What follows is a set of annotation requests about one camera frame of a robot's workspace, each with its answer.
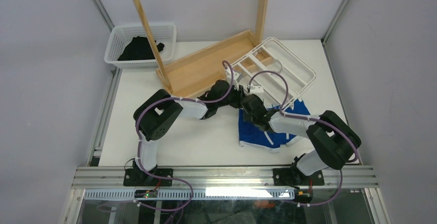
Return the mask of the white plastic clip hanger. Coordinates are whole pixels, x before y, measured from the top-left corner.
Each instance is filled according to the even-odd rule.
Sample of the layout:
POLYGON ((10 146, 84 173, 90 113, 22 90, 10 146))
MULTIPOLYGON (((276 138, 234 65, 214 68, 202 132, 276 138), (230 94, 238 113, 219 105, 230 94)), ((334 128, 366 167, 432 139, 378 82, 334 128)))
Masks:
POLYGON ((316 72, 276 38, 267 38, 231 67, 242 73, 240 86, 244 93, 247 87, 259 85, 264 94, 257 96, 264 106, 284 111, 294 110, 316 80, 316 72))

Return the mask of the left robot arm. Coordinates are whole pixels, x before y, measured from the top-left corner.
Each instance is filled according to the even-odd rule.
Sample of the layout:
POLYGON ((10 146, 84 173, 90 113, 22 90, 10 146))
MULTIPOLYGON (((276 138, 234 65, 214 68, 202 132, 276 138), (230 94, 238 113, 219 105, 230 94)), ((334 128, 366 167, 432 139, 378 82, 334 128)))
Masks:
POLYGON ((137 155, 132 167, 125 170, 124 186, 172 186, 173 170, 159 169, 157 165, 158 140, 178 118, 208 119, 220 107, 239 109, 244 98, 243 87, 218 80, 196 99, 172 96, 164 89, 158 90, 138 107, 134 114, 139 136, 137 155))

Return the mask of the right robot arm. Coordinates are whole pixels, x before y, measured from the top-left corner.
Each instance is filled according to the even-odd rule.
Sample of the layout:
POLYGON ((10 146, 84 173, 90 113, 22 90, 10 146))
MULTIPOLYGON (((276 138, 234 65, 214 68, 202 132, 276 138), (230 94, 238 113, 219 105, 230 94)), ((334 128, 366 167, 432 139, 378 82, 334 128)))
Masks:
POLYGON ((272 150, 293 145, 301 137, 311 142, 311 152, 295 157, 290 168, 278 174, 282 185, 304 185, 313 174, 326 168, 341 170, 351 157, 358 157, 361 139, 331 110, 308 115, 266 108, 254 94, 244 97, 241 105, 240 145, 272 150))

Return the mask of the blue boxer underwear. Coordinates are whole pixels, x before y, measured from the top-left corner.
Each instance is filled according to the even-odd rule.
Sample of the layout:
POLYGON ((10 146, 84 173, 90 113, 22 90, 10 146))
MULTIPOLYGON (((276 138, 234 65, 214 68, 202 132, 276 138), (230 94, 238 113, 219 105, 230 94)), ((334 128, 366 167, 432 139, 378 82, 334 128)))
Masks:
POLYGON ((243 116, 244 111, 240 109, 238 133, 241 147, 261 148, 271 153, 278 153, 282 145, 291 147, 303 139, 303 137, 295 134, 261 131, 252 123, 245 121, 243 116))

